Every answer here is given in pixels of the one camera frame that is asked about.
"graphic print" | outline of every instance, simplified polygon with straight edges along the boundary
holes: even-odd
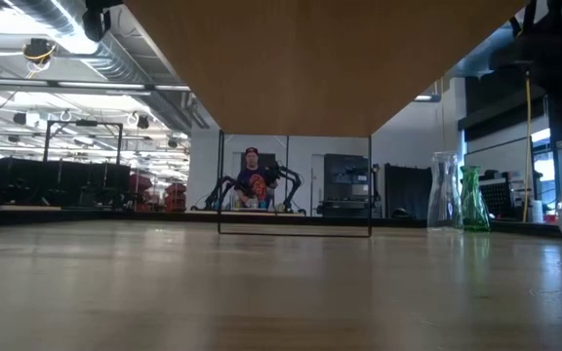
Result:
[[[265,196],[267,194],[267,187],[265,186],[265,181],[263,181],[263,177],[261,175],[251,175],[249,179],[249,183],[253,188],[253,193],[257,196],[258,200],[263,201],[265,200]]]

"machine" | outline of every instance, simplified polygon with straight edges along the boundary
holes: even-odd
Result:
[[[289,170],[285,166],[280,166],[277,162],[275,162],[272,166],[265,168],[264,173],[264,181],[266,186],[270,186],[275,180],[280,178],[286,178],[288,181],[292,183],[292,189],[288,193],[288,196],[283,201],[283,212],[285,213],[292,213],[292,199],[296,194],[299,187],[302,185],[301,175],[298,173]],[[224,201],[224,197],[226,194],[231,190],[231,188],[235,190],[240,190],[246,195],[247,197],[252,197],[253,189],[251,185],[248,183],[237,181],[236,179],[225,175],[221,177],[217,182],[214,190],[212,193],[205,199],[205,207],[203,209],[199,209],[196,206],[192,206],[190,209],[192,211],[213,211],[218,208],[219,204],[222,204]],[[303,209],[298,209],[298,213],[306,215],[306,211]]]

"green glass vase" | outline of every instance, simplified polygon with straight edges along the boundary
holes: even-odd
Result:
[[[463,230],[473,232],[489,232],[489,212],[480,192],[478,177],[480,168],[463,166],[462,214]]]

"ceiling lamp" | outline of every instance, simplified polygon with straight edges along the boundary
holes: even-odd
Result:
[[[16,124],[20,124],[20,125],[24,126],[27,123],[27,114],[26,113],[15,113],[15,116],[12,118],[12,120]]]
[[[168,147],[170,148],[177,148],[177,139],[174,136],[169,137],[168,139]]]
[[[148,127],[149,127],[148,116],[140,116],[138,118],[138,128],[145,130],[148,129]]]
[[[79,146],[92,146],[95,144],[94,140],[85,136],[76,136],[73,138],[73,142]]]

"wooden tabletop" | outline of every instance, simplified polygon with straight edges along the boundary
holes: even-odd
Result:
[[[0,350],[12,349],[562,351],[562,240],[0,227]]]
[[[525,0],[126,0],[231,134],[367,137]]]

